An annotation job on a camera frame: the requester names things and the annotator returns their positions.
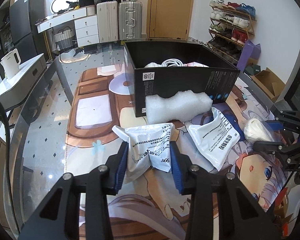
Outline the clear bag with white item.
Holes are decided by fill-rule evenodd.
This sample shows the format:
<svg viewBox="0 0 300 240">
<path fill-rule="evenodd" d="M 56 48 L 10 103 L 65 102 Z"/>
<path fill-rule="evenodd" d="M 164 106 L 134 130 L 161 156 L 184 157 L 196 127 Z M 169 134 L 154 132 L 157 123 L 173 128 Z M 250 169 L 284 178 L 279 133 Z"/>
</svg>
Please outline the clear bag with white item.
<svg viewBox="0 0 300 240">
<path fill-rule="evenodd" d="M 251 118 L 246 122 L 243 134 L 245 139 L 251 144 L 256 141 L 275 142 L 271 131 L 265 126 L 263 121 L 257 118 Z"/>
</svg>

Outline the white printed plastic pouch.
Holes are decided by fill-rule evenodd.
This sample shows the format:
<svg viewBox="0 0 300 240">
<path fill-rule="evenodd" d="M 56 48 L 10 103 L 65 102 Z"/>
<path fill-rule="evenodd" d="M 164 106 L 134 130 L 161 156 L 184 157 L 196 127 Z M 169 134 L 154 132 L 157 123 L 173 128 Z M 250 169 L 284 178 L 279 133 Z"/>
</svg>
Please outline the white printed plastic pouch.
<svg viewBox="0 0 300 240">
<path fill-rule="evenodd" d="M 162 123 L 130 128 L 112 127 L 129 144 L 125 183 L 138 179 L 149 168 L 171 170 L 170 141 L 174 124 Z"/>
</svg>

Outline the white foam packing block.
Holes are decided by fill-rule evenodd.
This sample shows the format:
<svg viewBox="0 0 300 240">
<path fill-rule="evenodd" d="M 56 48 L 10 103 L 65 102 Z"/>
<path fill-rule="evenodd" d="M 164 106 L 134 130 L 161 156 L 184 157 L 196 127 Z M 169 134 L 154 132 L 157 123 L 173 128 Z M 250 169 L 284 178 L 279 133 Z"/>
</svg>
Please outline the white foam packing block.
<svg viewBox="0 0 300 240">
<path fill-rule="evenodd" d="M 179 91 L 170 98 L 150 95 L 146 97 L 146 116 L 149 124 L 166 123 L 172 120 L 186 122 L 210 111 L 211 106 L 212 99 L 205 92 Z"/>
</svg>

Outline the brown cardboard box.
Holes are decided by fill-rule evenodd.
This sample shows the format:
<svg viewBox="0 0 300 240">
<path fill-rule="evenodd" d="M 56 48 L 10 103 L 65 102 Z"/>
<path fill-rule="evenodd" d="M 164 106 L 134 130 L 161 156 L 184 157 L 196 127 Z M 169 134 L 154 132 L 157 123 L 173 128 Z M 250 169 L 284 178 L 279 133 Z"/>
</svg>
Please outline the brown cardboard box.
<svg viewBox="0 0 300 240">
<path fill-rule="evenodd" d="M 251 79 L 270 98 L 272 102 L 276 102 L 281 92 L 285 88 L 285 83 L 283 83 L 283 81 L 269 68 L 266 68 L 258 74 L 251 76 Z"/>
</svg>

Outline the purple paper bag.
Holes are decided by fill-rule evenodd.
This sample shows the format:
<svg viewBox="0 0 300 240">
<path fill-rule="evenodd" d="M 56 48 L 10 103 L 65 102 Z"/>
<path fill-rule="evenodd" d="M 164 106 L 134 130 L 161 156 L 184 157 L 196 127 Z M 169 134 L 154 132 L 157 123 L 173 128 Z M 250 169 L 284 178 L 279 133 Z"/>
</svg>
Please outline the purple paper bag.
<svg viewBox="0 0 300 240">
<path fill-rule="evenodd" d="M 242 52 L 238 63 L 236 65 L 237 69 L 244 71 L 247 66 L 249 59 L 258 60 L 261 54 L 261 44 L 254 44 L 251 40 L 247 40 L 242 48 Z"/>
</svg>

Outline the black cardboard box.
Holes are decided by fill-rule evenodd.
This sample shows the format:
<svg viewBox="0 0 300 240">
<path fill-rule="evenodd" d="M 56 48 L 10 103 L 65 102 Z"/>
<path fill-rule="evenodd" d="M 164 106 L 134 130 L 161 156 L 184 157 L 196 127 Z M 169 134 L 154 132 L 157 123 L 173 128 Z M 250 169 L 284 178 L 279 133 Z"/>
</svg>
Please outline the black cardboard box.
<svg viewBox="0 0 300 240">
<path fill-rule="evenodd" d="M 146 97 L 170 98 L 179 91 L 205 92 L 225 102 L 240 71 L 205 46 L 178 39 L 130 40 L 124 44 L 125 72 L 134 112 L 146 114 Z"/>
</svg>

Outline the wooden shoe rack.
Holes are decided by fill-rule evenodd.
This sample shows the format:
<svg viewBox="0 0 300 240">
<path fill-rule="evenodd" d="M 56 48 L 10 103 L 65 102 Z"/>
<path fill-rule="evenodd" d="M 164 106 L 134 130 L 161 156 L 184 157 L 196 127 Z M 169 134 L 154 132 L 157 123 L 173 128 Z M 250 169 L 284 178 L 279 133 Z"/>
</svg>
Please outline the wooden shoe rack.
<svg viewBox="0 0 300 240">
<path fill-rule="evenodd" d="M 208 32 L 211 36 L 207 48 L 237 65 L 244 45 L 254 36 L 256 10 L 245 3 L 211 0 L 209 6 L 211 25 Z"/>
</svg>

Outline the white low side cabinet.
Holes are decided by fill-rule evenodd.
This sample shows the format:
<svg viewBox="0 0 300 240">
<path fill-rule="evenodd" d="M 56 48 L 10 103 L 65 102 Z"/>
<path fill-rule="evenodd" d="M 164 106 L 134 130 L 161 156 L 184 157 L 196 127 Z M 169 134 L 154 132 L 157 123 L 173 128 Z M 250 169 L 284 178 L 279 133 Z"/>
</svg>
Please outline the white low side cabinet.
<svg viewBox="0 0 300 240">
<path fill-rule="evenodd" d="M 10 111 L 23 104 L 47 70 L 44 54 L 37 55 L 20 65 L 20 71 L 11 79 L 5 78 L 0 83 L 0 103 L 4 110 Z"/>
</svg>

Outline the striped laundry basket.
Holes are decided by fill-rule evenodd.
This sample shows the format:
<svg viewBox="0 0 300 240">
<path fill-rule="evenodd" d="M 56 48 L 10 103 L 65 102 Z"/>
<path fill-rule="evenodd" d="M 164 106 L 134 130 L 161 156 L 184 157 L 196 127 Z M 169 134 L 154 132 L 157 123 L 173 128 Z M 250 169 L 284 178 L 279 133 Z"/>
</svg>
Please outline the striped laundry basket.
<svg viewBox="0 0 300 240">
<path fill-rule="evenodd" d="M 63 53 L 74 47 L 74 32 L 72 29 L 60 30 L 54 35 L 57 51 Z"/>
</svg>

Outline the white electric kettle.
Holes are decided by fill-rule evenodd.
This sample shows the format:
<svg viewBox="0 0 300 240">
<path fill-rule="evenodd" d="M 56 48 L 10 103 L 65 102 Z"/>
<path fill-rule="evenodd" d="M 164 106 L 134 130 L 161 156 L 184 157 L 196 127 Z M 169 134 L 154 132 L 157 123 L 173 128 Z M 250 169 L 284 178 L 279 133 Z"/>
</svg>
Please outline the white electric kettle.
<svg viewBox="0 0 300 240">
<path fill-rule="evenodd" d="M 18 50 L 15 48 L 5 55 L 0 62 L 4 68 L 7 79 L 11 79 L 20 71 L 21 58 Z"/>
</svg>

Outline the white dresser with drawers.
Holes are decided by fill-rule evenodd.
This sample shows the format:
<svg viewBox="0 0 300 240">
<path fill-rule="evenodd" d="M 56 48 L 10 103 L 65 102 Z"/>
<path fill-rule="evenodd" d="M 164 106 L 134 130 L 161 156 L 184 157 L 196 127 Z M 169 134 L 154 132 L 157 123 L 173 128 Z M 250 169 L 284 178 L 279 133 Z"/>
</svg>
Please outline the white dresser with drawers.
<svg viewBox="0 0 300 240">
<path fill-rule="evenodd" d="M 41 23 L 37 23 L 38 33 L 42 33 L 48 29 L 58 27 L 59 25 L 68 22 L 74 23 L 74 29 L 79 47 L 86 47 L 93 44 L 98 44 L 98 23 L 96 6 L 89 5 L 79 9 L 73 9 L 63 14 L 47 18 Z"/>
</svg>

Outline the white hard suitcase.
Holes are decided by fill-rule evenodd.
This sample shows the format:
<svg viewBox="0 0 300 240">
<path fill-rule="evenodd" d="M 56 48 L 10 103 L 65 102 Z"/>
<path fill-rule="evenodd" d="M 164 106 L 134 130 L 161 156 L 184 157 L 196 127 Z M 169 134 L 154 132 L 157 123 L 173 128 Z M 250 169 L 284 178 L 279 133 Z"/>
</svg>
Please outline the white hard suitcase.
<svg viewBox="0 0 300 240">
<path fill-rule="evenodd" d="M 97 25 L 99 42 L 119 40 L 117 1 L 102 2 L 97 5 Z"/>
</svg>

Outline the silver aluminium suitcase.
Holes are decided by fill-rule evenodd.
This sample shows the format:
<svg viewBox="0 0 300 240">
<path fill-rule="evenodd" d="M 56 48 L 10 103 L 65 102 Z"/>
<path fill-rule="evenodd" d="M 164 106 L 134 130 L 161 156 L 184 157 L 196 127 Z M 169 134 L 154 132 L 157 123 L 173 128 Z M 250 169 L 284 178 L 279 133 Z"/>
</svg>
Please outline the silver aluminium suitcase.
<svg viewBox="0 0 300 240">
<path fill-rule="evenodd" d="M 120 40 L 140 39 L 142 33 L 142 3 L 125 1 L 119 4 Z"/>
</svg>

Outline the black refrigerator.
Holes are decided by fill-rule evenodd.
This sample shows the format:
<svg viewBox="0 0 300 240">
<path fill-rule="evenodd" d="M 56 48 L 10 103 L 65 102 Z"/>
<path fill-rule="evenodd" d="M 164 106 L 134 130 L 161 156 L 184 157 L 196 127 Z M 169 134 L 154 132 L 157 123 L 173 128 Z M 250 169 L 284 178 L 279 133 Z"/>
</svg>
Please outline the black refrigerator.
<svg viewBox="0 0 300 240">
<path fill-rule="evenodd" d="M 17 0 L 9 8 L 10 31 L 14 48 L 19 52 L 21 62 L 43 54 L 48 60 L 46 42 L 35 25 L 45 17 L 44 0 Z"/>
</svg>

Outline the wooden door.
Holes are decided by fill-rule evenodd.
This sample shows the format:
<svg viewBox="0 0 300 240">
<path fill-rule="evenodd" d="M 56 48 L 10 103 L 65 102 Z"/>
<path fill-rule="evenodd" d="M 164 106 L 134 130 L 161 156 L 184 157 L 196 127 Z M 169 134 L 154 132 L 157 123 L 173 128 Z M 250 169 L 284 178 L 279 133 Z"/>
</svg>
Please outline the wooden door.
<svg viewBox="0 0 300 240">
<path fill-rule="evenodd" d="M 148 0 L 147 37 L 189 37 L 194 0 Z"/>
</svg>

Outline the oval mirror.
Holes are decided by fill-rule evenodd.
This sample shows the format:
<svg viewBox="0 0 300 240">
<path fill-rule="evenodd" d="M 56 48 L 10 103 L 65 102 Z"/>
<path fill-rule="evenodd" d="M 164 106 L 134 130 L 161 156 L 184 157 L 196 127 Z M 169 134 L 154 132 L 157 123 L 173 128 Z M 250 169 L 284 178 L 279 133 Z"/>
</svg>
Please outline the oval mirror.
<svg viewBox="0 0 300 240">
<path fill-rule="evenodd" d="M 56 14 L 61 10 L 72 8 L 72 4 L 77 4 L 78 0 L 53 0 L 50 5 L 50 12 Z"/>
</svg>

